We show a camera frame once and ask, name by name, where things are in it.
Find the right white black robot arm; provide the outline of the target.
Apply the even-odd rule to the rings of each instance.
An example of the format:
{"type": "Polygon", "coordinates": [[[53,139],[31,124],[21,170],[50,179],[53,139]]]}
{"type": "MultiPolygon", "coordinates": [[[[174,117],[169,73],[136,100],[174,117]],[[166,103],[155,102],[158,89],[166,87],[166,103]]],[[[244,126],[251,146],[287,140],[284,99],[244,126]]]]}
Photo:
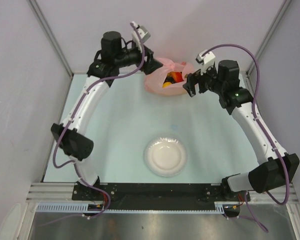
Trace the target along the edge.
{"type": "Polygon", "coordinates": [[[221,180],[220,194],[232,201],[239,192],[270,190],[290,183],[300,164],[295,153],[289,154],[269,131],[255,105],[250,91],[240,86],[240,68],[234,60],[198,60],[201,68],[189,73],[183,88],[194,97],[207,91],[218,95],[219,103],[239,124],[249,140],[258,166],[246,173],[227,176],[221,180]]]}

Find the white paper plate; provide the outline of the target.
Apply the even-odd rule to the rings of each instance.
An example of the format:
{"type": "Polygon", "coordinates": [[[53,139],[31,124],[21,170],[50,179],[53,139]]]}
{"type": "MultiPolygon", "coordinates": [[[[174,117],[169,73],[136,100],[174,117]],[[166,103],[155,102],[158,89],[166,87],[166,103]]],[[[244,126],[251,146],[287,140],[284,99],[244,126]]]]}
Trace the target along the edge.
{"type": "Polygon", "coordinates": [[[171,135],[160,135],[149,141],[143,151],[149,170],[157,176],[171,178],[180,174],[188,161],[182,141],[171,135]]]}

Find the yellow fake lemon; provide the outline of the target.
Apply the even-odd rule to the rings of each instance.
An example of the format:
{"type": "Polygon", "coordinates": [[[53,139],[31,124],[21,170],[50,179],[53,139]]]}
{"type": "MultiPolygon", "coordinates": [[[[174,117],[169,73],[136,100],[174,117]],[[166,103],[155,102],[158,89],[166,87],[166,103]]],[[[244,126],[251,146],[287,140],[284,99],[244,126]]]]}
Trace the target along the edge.
{"type": "Polygon", "coordinates": [[[162,87],[163,88],[167,88],[168,86],[170,86],[172,83],[171,82],[165,82],[162,87]]]}

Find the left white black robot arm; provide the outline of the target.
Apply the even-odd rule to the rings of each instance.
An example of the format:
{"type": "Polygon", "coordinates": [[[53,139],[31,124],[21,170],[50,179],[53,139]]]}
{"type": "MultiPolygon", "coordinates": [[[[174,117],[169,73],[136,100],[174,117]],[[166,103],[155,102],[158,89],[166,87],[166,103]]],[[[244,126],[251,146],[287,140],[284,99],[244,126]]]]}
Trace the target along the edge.
{"type": "Polygon", "coordinates": [[[101,193],[101,188],[95,184],[98,174],[88,160],[94,142],[86,137],[97,104],[115,79],[130,76],[130,73],[120,75],[121,68],[135,65],[136,69],[131,74],[141,71],[149,75],[163,66],[154,58],[153,51],[145,46],[150,33],[143,26],[133,30],[131,35],[131,47],[128,47],[119,32],[108,31],[103,34],[101,49],[88,68],[84,87],[74,107],[61,123],[54,123],[50,129],[56,141],[52,154],[53,166],[60,169],[73,164],[79,182],[85,185],[83,194],[90,200],[97,199],[101,193]]]}

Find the red orange fake mango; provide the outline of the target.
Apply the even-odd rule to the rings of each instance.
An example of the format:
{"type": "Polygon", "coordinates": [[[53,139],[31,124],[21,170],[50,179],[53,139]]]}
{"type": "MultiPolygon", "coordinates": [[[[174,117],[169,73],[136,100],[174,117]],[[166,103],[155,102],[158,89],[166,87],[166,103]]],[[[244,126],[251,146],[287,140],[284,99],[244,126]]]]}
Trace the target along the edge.
{"type": "Polygon", "coordinates": [[[180,83],[180,82],[183,82],[183,81],[184,81],[181,72],[171,72],[171,73],[170,73],[170,76],[173,78],[173,80],[174,80],[176,83],[180,83]]]}

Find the pink plastic bag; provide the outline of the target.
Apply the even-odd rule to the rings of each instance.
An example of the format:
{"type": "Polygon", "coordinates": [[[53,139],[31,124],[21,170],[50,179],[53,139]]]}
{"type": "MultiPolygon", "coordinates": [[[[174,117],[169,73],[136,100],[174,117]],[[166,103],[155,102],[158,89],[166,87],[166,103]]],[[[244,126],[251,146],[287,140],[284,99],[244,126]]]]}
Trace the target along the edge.
{"type": "Polygon", "coordinates": [[[144,89],[161,96],[177,96],[186,94],[183,88],[188,74],[195,71],[189,62],[174,62],[168,58],[157,58],[162,67],[158,68],[144,79],[144,89]]]}

